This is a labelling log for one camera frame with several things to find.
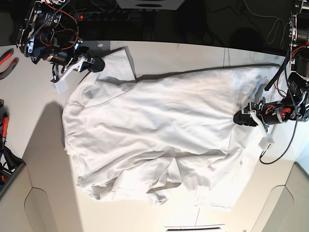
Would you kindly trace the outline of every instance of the pliers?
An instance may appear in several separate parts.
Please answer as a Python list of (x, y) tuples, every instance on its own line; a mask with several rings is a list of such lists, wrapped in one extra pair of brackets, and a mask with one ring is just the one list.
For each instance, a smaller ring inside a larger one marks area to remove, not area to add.
[[(7, 52), (5, 52), (1, 57), (0, 57), (0, 65), (6, 61), (7, 59), (9, 59), (14, 53), (14, 49), (11, 48), (10, 50), (8, 50)], [(13, 69), (16, 67), (17, 63), (19, 62), (19, 58), (16, 57), (15, 59), (13, 59), (13, 61), (10, 63), (10, 65), (7, 67), (6, 70), (4, 70), (3, 72), (0, 72), (0, 80), (4, 79), (5, 77), (7, 77), (12, 71)]]

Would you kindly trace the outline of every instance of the table surface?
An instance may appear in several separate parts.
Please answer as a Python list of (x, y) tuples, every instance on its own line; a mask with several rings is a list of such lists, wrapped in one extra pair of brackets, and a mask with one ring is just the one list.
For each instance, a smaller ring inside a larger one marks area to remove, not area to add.
[[(93, 49), (98, 49), (98, 45), (104, 49), (116, 49), (128, 46), (130, 54), (134, 60), (134, 67), (137, 77), (144, 74), (160, 74), (169, 72), (182, 72), (203, 68), (227, 68), (229, 66), (256, 64), (256, 63), (277, 63), (281, 64), (283, 57), (248, 52), (235, 49), (187, 45), (177, 43), (150, 43), (150, 42), (92, 42)], [(4, 53), (11, 46), (0, 47), (0, 54)], [(14, 71), (4, 80), (1, 80), (0, 98), (4, 99), (5, 107), (10, 115), (10, 122), (7, 135), (7, 146), (18, 157), (23, 157), (31, 136), (40, 125), (42, 113), (50, 104), (57, 105), (57, 115), (61, 115), (61, 108), (64, 106), (68, 96), (78, 83), (82, 80), (85, 73), (74, 72), (67, 78), (69, 90), (58, 94), (53, 88), (50, 80), (52, 79), (51, 65), (48, 62), (40, 62), (34, 65), (30, 59), (25, 58), (15, 49), (14, 57), (19, 57), (20, 61)], [(11, 60), (6, 61), (1, 67), (0, 72), (5, 69)], [(59, 128), (52, 128), (53, 120), (50, 121), (50, 130), (56, 130), (61, 134)], [(279, 156), (286, 148), (293, 132), (294, 123), (288, 122), (278, 125), (274, 130), (275, 145), (267, 152), (266, 161), (271, 161)], [(210, 224), (226, 224), (226, 231), (251, 231), (256, 222), (266, 199), (271, 190), (278, 185), (284, 185), (294, 160), (308, 144), (309, 137), (307, 131), (309, 123), (301, 123), (297, 128), (295, 140), (286, 156), (273, 165), (262, 165), (257, 163), (254, 173), (243, 191), (240, 199), (236, 203), (232, 212), (214, 211), (206, 208), (196, 208), (183, 203), (184, 196), (177, 196), (166, 203), (160, 209), (152, 209), (146, 203), (121, 201), (115, 203), (98, 203), (86, 197), (78, 188), (72, 188), (71, 195), (75, 196), (75, 203), (78, 205), (79, 217), (84, 231), (112, 231), (124, 230), (133, 231), (137, 229), (149, 228), (157, 231), (162, 226), (194, 226)], [(49, 131), (43, 131), (42, 136), (47, 136)], [(55, 167), (62, 162), (63, 154), (55, 156), (48, 153), (46, 148), (39, 147), (41, 156), (34, 160), (28, 159), (28, 169), (31, 183), (37, 188), (44, 189), (51, 201), (51, 204), (59, 202), (59, 192), (55, 190), (58, 185), (65, 188), (73, 185), (71, 167), (68, 163), (61, 166), (61, 172), (55, 172)], [(57, 179), (57, 182), (50, 184), (50, 176)], [(54, 207), (55, 215), (61, 215), (59, 206)], [(130, 214), (132, 209), (136, 209), (135, 214)], [(124, 218), (123, 223), (117, 223), (117, 218)]]

